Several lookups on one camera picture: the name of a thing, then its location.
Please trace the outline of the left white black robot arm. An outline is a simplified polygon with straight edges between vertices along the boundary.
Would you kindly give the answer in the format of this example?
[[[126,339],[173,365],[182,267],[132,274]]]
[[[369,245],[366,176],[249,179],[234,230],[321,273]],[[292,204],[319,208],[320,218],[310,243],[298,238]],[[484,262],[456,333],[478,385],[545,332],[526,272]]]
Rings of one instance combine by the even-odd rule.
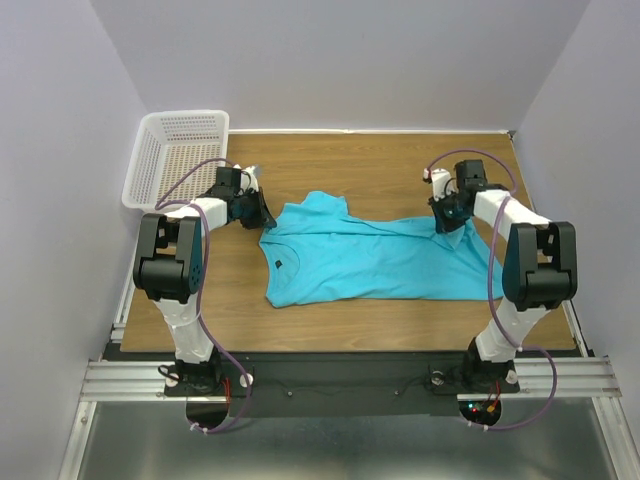
[[[214,163],[213,185],[197,197],[170,196],[199,168]],[[258,166],[242,168],[214,158],[183,175],[140,223],[133,262],[135,287],[163,315],[175,345],[175,363],[161,366],[167,396],[208,396],[229,388],[219,347],[204,325],[202,290],[210,251],[210,232],[234,221],[247,230],[273,228]]]

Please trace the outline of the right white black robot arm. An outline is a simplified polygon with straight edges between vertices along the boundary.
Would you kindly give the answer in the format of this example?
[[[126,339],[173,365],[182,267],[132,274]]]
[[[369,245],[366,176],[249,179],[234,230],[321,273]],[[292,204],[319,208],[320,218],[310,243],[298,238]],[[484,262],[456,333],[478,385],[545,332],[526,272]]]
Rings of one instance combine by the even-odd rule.
[[[430,165],[429,205],[436,231],[452,233],[471,219],[503,238],[502,299],[489,303],[491,318],[462,354],[460,365],[435,369],[431,382],[440,394],[482,393],[517,388],[514,359],[533,327],[574,297],[578,287],[575,227],[553,222],[521,204],[507,187],[491,183],[481,160],[464,160],[449,172]]]

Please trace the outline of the turquoise t shirt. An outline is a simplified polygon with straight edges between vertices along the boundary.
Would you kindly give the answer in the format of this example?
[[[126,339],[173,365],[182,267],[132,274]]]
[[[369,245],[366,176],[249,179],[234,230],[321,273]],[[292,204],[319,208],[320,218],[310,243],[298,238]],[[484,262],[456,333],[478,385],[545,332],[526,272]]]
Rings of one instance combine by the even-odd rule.
[[[313,191],[288,203],[259,241],[275,308],[344,299],[485,301],[503,295],[502,267],[472,222],[439,234],[431,216],[371,221],[343,197]]]

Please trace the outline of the white perforated plastic basket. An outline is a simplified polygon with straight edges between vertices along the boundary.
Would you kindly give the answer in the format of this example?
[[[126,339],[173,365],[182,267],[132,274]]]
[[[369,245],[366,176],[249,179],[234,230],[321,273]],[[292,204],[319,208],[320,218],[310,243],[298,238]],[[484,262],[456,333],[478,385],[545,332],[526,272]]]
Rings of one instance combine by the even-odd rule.
[[[150,113],[138,127],[121,194],[129,209],[190,200],[212,186],[227,156],[230,118],[223,110]]]

